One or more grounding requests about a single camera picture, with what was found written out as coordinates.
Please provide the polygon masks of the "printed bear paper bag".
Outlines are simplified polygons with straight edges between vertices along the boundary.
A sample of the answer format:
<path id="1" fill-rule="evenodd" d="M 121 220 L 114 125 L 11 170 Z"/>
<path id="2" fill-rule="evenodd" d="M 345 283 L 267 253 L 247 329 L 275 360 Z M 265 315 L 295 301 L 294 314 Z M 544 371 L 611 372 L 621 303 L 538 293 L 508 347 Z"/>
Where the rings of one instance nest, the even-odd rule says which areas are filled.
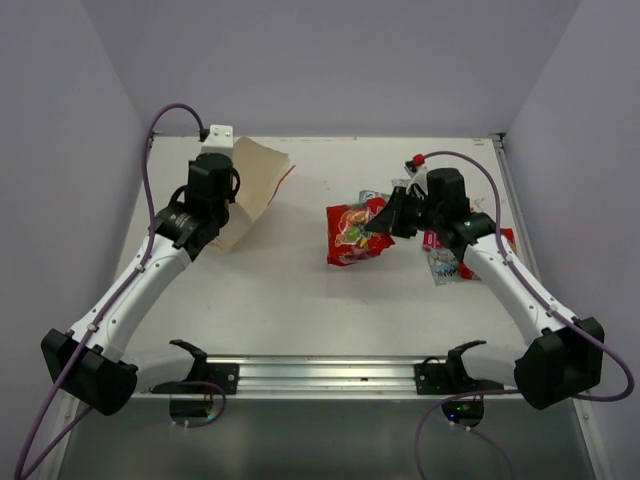
<path id="1" fill-rule="evenodd" d="M 240 176 L 240 189 L 235 202 L 229 206 L 228 223 L 209 244 L 212 250 L 224 253 L 249 233 L 294 168 L 287 153 L 248 137 L 235 142 L 233 163 Z"/>

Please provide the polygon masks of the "large red candy bag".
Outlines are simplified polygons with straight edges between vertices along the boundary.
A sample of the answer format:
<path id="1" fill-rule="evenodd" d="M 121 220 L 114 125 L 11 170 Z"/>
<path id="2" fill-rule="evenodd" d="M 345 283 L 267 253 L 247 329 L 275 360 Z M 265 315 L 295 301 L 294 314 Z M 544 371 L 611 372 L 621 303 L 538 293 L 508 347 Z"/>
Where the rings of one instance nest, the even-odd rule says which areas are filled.
<path id="1" fill-rule="evenodd" d="M 326 208 L 327 263 L 346 267 L 359 261 L 378 257 L 395 245 L 389 234 L 372 233 L 365 229 L 385 206 L 384 197 L 373 197 L 356 204 L 341 204 Z"/>

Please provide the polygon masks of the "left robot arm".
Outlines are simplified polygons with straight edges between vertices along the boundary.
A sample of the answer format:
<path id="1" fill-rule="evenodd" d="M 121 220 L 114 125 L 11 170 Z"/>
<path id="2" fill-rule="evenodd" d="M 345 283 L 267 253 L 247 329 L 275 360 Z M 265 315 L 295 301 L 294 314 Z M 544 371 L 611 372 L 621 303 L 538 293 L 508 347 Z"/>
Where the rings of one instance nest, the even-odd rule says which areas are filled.
<path id="1" fill-rule="evenodd" d="M 137 256 L 105 296 L 67 332 L 50 330 L 41 349 L 55 385 L 105 416 L 141 390 L 173 383 L 185 392 L 208 379 L 201 350 L 173 341 L 158 366 L 127 363 L 129 341 L 169 284 L 189 267 L 229 221 L 240 188 L 231 155 L 202 153 L 187 182 L 149 226 Z"/>

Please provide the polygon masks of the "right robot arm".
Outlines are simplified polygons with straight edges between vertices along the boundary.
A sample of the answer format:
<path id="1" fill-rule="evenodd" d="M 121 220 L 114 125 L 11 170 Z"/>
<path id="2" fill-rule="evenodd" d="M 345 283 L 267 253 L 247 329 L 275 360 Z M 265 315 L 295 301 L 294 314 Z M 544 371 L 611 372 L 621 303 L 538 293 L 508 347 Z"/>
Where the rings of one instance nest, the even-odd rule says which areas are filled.
<path id="1" fill-rule="evenodd" d="M 436 233 L 488 286 L 520 331 L 524 344 L 518 348 L 479 340 L 451 349 L 445 363 L 451 389 L 464 393 L 484 382 L 514 386 L 531 406 L 544 409 L 597 386 L 602 326 L 593 318 L 578 319 L 553 299 L 495 227 L 487 214 L 472 211 L 464 178 L 455 168 L 427 173 L 424 190 L 395 188 L 365 226 L 400 238 Z"/>

